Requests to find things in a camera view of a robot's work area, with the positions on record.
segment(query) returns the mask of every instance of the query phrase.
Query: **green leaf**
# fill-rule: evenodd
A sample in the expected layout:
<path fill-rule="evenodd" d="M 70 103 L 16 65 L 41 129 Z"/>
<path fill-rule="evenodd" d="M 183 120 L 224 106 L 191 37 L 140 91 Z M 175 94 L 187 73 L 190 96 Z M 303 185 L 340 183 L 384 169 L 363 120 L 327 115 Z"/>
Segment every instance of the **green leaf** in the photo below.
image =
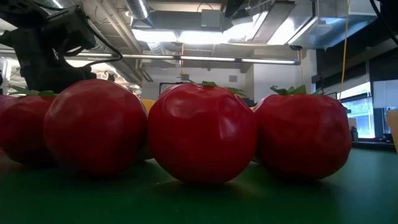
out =
<path fill-rule="evenodd" d="M 323 95 L 322 93 L 322 88 L 319 88 L 315 93 L 312 93 L 313 95 Z"/>
<path fill-rule="evenodd" d="M 288 95 L 289 92 L 286 89 L 278 89 L 278 86 L 272 86 L 271 90 L 278 93 L 279 95 Z"/>
<path fill-rule="evenodd" d="M 237 93 L 234 93 L 234 94 L 237 94 L 237 95 L 239 95 L 239 96 L 246 97 L 246 95 L 245 95 L 244 93 L 242 93 L 242 92 L 237 92 Z"/>
<path fill-rule="evenodd" d="M 215 82 L 208 82 L 208 81 L 203 81 L 201 83 L 202 86 L 218 86 Z"/>
<path fill-rule="evenodd" d="M 13 95 L 20 95 L 20 94 L 27 95 L 27 96 L 34 95 L 30 90 L 27 90 L 20 86 L 8 86 L 8 87 L 12 88 L 16 91 L 13 93 Z"/>
<path fill-rule="evenodd" d="M 188 82 L 193 83 L 193 84 L 197 84 L 194 81 L 190 80 L 190 79 L 186 79 Z"/>
<path fill-rule="evenodd" d="M 290 87 L 288 90 L 286 89 L 278 89 L 277 86 L 272 86 L 271 90 L 284 96 L 288 95 L 294 95 L 294 94 L 307 94 L 307 90 L 305 89 L 305 85 L 301 85 L 297 88 L 294 88 L 293 86 Z"/>
<path fill-rule="evenodd" d="M 290 91 L 292 94 L 307 94 L 307 90 L 305 89 L 305 85 L 300 85 L 293 91 Z"/>
<path fill-rule="evenodd" d="M 10 96 L 11 95 L 47 96 L 47 97 L 57 96 L 57 94 L 55 94 L 52 90 L 37 91 L 37 90 L 28 90 L 20 86 L 8 86 L 8 87 L 15 90 L 15 92 L 9 94 Z"/>
<path fill-rule="evenodd" d="M 52 90 L 41 91 L 39 92 L 39 96 L 46 96 L 46 97 L 55 97 L 57 94 L 54 93 Z"/>
<path fill-rule="evenodd" d="M 239 96 L 246 96 L 243 93 L 243 90 L 237 89 L 237 88 L 232 88 L 232 87 L 225 87 L 227 90 L 231 91 L 233 94 L 237 94 Z"/>

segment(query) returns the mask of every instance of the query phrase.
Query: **yellow object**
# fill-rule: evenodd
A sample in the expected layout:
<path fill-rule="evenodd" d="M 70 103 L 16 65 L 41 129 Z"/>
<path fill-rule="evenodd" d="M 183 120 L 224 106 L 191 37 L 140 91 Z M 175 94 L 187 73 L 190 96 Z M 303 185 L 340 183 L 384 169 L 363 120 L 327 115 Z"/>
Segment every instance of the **yellow object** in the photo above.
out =
<path fill-rule="evenodd" d="M 347 33 L 348 33 L 348 16 L 349 16 L 349 7 L 350 6 L 351 6 L 351 0 L 348 0 L 347 17 L 346 17 L 346 38 L 344 40 L 344 52 L 343 52 L 343 73 L 341 74 L 341 90 L 340 90 L 340 97 L 338 98 L 339 101 L 341 101 L 341 93 L 343 92 L 344 76 L 346 74 Z"/>
<path fill-rule="evenodd" d="M 155 104 L 154 100 L 147 100 L 147 99 L 142 99 L 141 100 L 142 103 L 145 106 L 145 109 L 147 110 L 147 112 L 149 113 L 150 109 L 152 108 L 152 106 Z"/>
<path fill-rule="evenodd" d="M 387 111 L 387 124 L 390 126 L 392 138 L 396 145 L 396 151 L 398 153 L 398 110 Z"/>

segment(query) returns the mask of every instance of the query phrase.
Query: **tomato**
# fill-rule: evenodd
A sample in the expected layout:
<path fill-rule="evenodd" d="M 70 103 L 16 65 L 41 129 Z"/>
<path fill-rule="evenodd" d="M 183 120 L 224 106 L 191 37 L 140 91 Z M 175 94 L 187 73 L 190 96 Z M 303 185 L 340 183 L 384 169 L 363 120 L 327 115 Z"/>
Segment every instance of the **tomato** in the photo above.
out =
<path fill-rule="evenodd" d="M 351 150 L 346 111 L 322 95 L 271 95 L 254 110 L 257 158 L 279 177 L 322 179 L 338 171 Z"/>
<path fill-rule="evenodd" d="M 10 159 L 34 167 L 55 164 L 43 137 L 44 116 L 53 99 L 44 96 L 6 99 L 7 106 L 0 112 L 0 148 Z"/>
<path fill-rule="evenodd" d="M 256 149 L 254 113 L 218 86 L 175 85 L 149 112 L 156 161 L 183 182 L 220 184 L 235 178 Z"/>
<path fill-rule="evenodd" d="M 99 177 L 127 169 L 146 130 L 138 97 L 106 80 L 80 81 L 62 91 L 44 123 L 45 141 L 62 167 Z"/>
<path fill-rule="evenodd" d="M 0 114 L 11 102 L 17 101 L 17 98 L 0 95 Z"/>

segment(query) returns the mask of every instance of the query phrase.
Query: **black cable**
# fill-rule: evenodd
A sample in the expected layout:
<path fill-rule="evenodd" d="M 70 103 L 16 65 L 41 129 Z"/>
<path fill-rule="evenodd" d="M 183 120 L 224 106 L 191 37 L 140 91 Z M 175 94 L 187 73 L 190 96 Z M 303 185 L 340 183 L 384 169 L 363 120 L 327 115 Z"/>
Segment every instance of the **black cable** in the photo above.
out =
<path fill-rule="evenodd" d="M 118 58 L 111 58 L 111 59 L 98 60 L 98 61 L 95 61 L 95 62 L 91 62 L 91 63 L 88 63 L 87 65 L 85 65 L 84 67 L 96 65 L 96 64 L 99 64 L 99 63 L 117 62 L 117 61 L 120 61 L 120 60 L 123 59 L 123 54 L 122 54 L 118 49 L 116 49 L 116 47 L 113 47 L 106 39 L 102 38 L 102 36 L 99 35 L 99 34 L 89 25 L 88 22 L 87 22 L 86 24 L 87 24 L 88 29 L 89 29 L 90 31 L 92 31 L 92 33 L 93 33 L 102 43 L 104 43 L 105 46 L 109 47 L 109 48 L 110 48 L 112 51 L 114 51 L 119 57 L 118 57 Z"/>
<path fill-rule="evenodd" d="M 36 5 L 44 8 L 44 9 L 50 9 L 53 11 L 62 11 L 64 8 L 57 8 L 57 7 L 51 7 L 51 6 L 46 6 L 45 4 L 42 4 L 40 2 L 34 1 Z"/>
<path fill-rule="evenodd" d="M 371 2 L 371 5 L 372 5 L 372 8 L 373 8 L 374 12 L 378 16 L 378 18 L 381 20 L 381 22 L 384 24 L 384 27 L 387 29 L 391 39 L 396 43 L 396 45 L 398 45 L 398 40 L 397 40 L 396 36 L 394 35 L 394 33 L 391 30 L 391 28 L 388 26 L 387 21 L 381 16 L 380 11 L 376 7 L 376 3 L 374 2 L 374 0 L 370 0 L 370 2 Z"/>
<path fill-rule="evenodd" d="M 66 56 L 66 57 L 74 57 L 74 56 L 80 54 L 84 49 L 85 49 L 84 47 L 80 47 L 79 49 L 76 49 L 74 51 L 65 52 L 64 56 Z"/>
<path fill-rule="evenodd" d="M 211 5 L 208 4 L 207 2 L 201 2 L 201 3 L 199 4 L 198 8 L 197 8 L 197 12 L 199 12 L 199 8 L 200 8 L 201 5 L 203 5 L 203 3 L 205 3 L 205 4 L 208 5 L 212 10 L 214 10 L 214 9 L 213 9 L 213 6 L 211 6 Z"/>

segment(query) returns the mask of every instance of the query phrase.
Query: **window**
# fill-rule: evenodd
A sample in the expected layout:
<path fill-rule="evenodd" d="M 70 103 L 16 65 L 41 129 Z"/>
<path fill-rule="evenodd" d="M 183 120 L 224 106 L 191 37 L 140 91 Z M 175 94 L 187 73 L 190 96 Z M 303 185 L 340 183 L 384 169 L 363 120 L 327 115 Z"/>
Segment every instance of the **window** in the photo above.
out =
<path fill-rule="evenodd" d="M 374 138 L 374 119 L 372 98 L 347 101 L 343 105 L 351 110 L 348 118 L 356 118 L 356 129 L 360 138 Z"/>
<path fill-rule="evenodd" d="M 370 83 L 363 83 L 341 93 L 342 104 L 351 113 L 348 118 L 356 118 L 356 129 L 360 138 L 374 138 L 373 100 L 368 94 Z"/>

